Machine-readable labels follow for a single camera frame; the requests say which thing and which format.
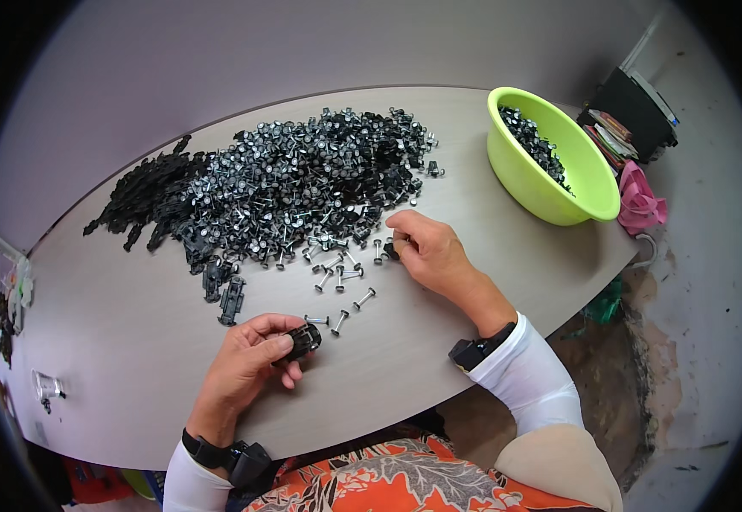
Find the lime green basin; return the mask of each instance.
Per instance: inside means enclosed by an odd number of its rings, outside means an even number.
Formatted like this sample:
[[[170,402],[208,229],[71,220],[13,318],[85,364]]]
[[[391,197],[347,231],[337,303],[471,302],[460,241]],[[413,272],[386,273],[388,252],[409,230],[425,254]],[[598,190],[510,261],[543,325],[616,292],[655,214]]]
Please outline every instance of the lime green basin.
[[[135,492],[149,501],[155,500],[154,494],[149,487],[149,483],[146,481],[146,477],[143,476],[140,471],[137,469],[121,469],[120,472]]]
[[[564,183],[575,197],[553,181],[510,135],[499,117],[500,105],[520,108],[521,116],[539,125],[539,137],[556,145]],[[487,109],[493,124],[487,156],[499,181],[530,213],[550,224],[570,226],[588,219],[603,222],[618,216],[621,198],[610,166],[584,130],[552,103],[514,87],[490,91]]]

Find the floral pattern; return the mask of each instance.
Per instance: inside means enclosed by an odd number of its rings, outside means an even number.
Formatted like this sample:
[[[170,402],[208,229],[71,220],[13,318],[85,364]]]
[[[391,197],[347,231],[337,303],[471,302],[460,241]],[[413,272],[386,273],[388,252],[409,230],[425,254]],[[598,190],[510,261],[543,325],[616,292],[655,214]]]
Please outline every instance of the floral pattern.
[[[455,457],[441,438],[381,442],[315,464],[289,459],[274,487],[246,507],[249,512],[395,512],[563,510],[596,512],[576,500],[541,492]]]

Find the stack of papers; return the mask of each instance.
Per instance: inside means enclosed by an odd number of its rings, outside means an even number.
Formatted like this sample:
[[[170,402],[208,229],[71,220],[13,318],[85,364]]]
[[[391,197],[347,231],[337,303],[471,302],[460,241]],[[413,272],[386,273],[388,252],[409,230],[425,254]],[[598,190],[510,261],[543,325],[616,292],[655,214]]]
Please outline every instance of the stack of papers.
[[[596,120],[596,123],[592,126],[584,125],[581,128],[599,147],[613,169],[622,169],[625,160],[638,160],[638,152],[632,145],[632,132],[630,130],[607,112],[593,109],[587,112]]]

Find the clear plastic cup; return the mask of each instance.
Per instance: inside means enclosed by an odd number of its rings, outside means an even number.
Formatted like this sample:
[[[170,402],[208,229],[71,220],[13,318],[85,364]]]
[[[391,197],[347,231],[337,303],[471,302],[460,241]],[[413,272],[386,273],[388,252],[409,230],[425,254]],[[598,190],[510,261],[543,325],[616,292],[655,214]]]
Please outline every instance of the clear plastic cup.
[[[60,379],[57,377],[50,377],[47,374],[32,369],[32,384],[35,386],[35,393],[38,396],[38,400],[45,398],[54,398],[60,396],[66,398],[64,394],[64,387],[61,385]]]

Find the gray table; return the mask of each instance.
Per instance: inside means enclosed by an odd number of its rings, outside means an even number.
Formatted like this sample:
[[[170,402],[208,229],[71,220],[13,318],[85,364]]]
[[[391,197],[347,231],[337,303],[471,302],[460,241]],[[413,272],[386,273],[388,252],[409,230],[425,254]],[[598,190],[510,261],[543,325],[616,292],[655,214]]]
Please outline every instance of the gray table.
[[[187,150],[225,147],[261,120],[307,119],[326,106],[413,112],[436,132],[440,146],[430,157],[447,169],[444,178],[425,179],[417,210],[451,224],[473,264],[546,336],[636,249],[615,222],[561,228],[509,196],[487,159],[486,96],[476,89],[390,87],[308,97],[203,128]],[[201,276],[189,274],[180,243],[170,239],[154,254],[146,251],[152,225],[131,253],[122,249],[124,236],[103,228],[81,236],[116,180],[84,198],[32,254],[35,300],[6,378],[28,440],[79,460],[165,469],[226,328],[216,320],[217,305],[203,300]],[[389,234],[383,229],[373,237]],[[344,295],[333,283],[316,293],[317,276],[301,258],[284,272],[244,265],[240,319],[265,311],[334,318],[368,286],[377,292],[345,321],[341,337],[323,331],[323,346],[293,392],[268,389],[242,418],[237,435],[261,442],[276,458],[391,425],[471,385],[447,358],[460,337],[474,335],[470,322],[410,280],[402,265],[374,266],[372,248],[355,254],[367,272]],[[53,400],[52,415],[34,399],[31,368],[64,381],[68,398]]]

